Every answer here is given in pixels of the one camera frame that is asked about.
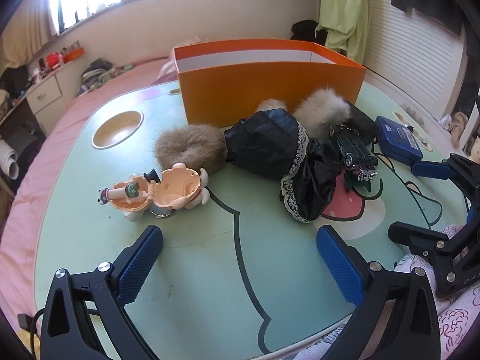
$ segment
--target table surface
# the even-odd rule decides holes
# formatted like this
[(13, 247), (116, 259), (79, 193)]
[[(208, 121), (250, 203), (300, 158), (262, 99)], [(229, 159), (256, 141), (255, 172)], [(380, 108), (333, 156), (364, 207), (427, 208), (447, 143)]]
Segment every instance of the table surface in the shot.
[[(332, 224), (367, 261), (392, 269), (405, 253), (387, 237), (397, 220), (433, 230), (464, 223), (462, 193), (450, 181), (417, 179), (378, 147), (378, 176), (371, 193), (346, 193), (339, 179), (334, 200), (314, 224), (295, 221), (278, 199), (279, 183), (227, 165), (212, 175), (212, 201), (167, 219), (149, 213), (130, 223), (98, 190), (131, 173), (155, 168), (155, 138), (186, 124), (180, 95), (168, 83), (122, 95), (87, 122), (50, 197), (35, 262), (34, 294), (44, 307), (51, 279), (61, 267), (92, 271), (113, 261), (149, 224), (164, 234), (164, 249), (136, 301), (126, 311), (162, 360), (243, 360), (318, 337), (351, 314), (315, 246), (316, 229)], [(405, 113), (364, 83), (357, 106), (372, 119)], [(145, 114), (124, 142), (96, 150), (91, 139), (111, 116), (129, 109)], [(439, 161), (440, 151), (423, 151)], [(107, 354), (118, 358), (99, 319), (92, 317)]]

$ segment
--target bed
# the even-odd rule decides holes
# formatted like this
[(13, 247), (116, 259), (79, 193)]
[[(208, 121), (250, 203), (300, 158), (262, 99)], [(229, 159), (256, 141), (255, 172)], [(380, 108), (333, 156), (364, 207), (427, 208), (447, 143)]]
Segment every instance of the bed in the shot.
[(158, 74), (168, 58), (135, 63), (135, 68), (96, 91), (77, 97), (30, 166), (5, 223), (0, 240), (0, 307), (17, 331), (17, 315), (34, 315), (35, 250), (50, 193), (63, 163), (89, 117), (123, 93), (160, 83)]

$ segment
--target green curtain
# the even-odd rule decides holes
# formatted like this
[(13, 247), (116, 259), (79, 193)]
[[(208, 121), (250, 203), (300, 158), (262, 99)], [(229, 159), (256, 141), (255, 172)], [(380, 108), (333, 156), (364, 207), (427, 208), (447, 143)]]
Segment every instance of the green curtain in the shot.
[(317, 30), (328, 31), (325, 46), (363, 62), (368, 32), (368, 0), (321, 0)]

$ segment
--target furry toy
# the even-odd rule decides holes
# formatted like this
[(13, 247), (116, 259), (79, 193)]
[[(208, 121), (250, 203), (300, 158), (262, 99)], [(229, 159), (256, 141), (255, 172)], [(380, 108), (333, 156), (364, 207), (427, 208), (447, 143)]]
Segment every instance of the furry toy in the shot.
[(255, 110), (255, 112), (258, 111), (269, 111), (271, 109), (277, 109), (277, 108), (282, 108), (285, 111), (287, 111), (287, 105), (285, 104), (284, 101), (277, 100), (277, 99), (266, 99), (263, 100)]
[(303, 100), (292, 114), (307, 135), (320, 142), (328, 138), (328, 129), (350, 118), (350, 105), (332, 88), (319, 89)]
[(227, 146), (223, 130), (206, 124), (176, 127), (160, 134), (155, 143), (155, 157), (163, 170), (184, 163), (200, 173), (209, 175), (225, 164)]

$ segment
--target label sticker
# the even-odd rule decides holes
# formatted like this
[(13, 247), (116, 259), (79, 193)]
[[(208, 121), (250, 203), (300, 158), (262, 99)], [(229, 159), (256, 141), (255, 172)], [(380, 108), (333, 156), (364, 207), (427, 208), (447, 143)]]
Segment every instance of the label sticker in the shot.
[(416, 142), (416, 140), (415, 140), (415, 137), (412, 135), (412, 133), (410, 132), (410, 130), (409, 130), (408, 128), (403, 128), (402, 130), (405, 132), (405, 135), (406, 135), (407, 139), (408, 139), (409, 142), (410, 142), (410, 146), (411, 146), (413, 149), (420, 150), (419, 147), (417, 146), (417, 142)]

